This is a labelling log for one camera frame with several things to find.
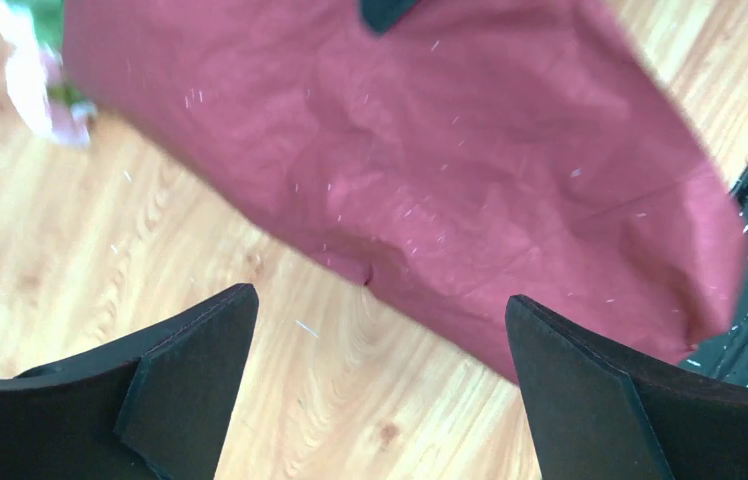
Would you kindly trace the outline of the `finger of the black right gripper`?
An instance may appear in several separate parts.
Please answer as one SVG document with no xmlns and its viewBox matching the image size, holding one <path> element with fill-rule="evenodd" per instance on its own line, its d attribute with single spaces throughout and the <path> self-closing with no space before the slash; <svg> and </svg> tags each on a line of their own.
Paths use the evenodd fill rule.
<svg viewBox="0 0 748 480">
<path fill-rule="evenodd" d="M 418 3 L 418 0 L 359 0 L 364 24 L 376 34 L 393 28 Z"/>
</svg>

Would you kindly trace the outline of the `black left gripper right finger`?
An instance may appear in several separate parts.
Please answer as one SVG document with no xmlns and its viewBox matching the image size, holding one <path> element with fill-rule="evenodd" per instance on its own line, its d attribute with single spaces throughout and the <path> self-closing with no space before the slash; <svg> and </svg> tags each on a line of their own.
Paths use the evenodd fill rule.
<svg viewBox="0 0 748 480">
<path fill-rule="evenodd" d="M 665 363 L 524 295 L 508 341 L 547 480 L 748 479 L 748 388 Z"/>
</svg>

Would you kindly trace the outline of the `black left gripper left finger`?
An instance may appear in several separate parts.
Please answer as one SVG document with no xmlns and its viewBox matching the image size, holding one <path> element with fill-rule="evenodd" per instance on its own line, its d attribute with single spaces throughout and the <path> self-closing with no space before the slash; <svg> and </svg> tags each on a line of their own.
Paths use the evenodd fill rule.
<svg viewBox="0 0 748 480">
<path fill-rule="evenodd" d="M 0 379 L 0 479 L 211 479 L 256 326 L 237 284 L 152 326 Z"/>
</svg>

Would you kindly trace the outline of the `dark red wrapping paper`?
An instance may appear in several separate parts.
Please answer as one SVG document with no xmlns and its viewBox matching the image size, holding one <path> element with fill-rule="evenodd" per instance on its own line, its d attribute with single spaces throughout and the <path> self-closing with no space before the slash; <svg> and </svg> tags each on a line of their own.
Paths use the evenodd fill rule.
<svg viewBox="0 0 748 480">
<path fill-rule="evenodd" d="M 669 363 L 727 331 L 736 202 L 601 1 L 69 1 L 87 97 L 514 380 L 527 295 Z"/>
</svg>

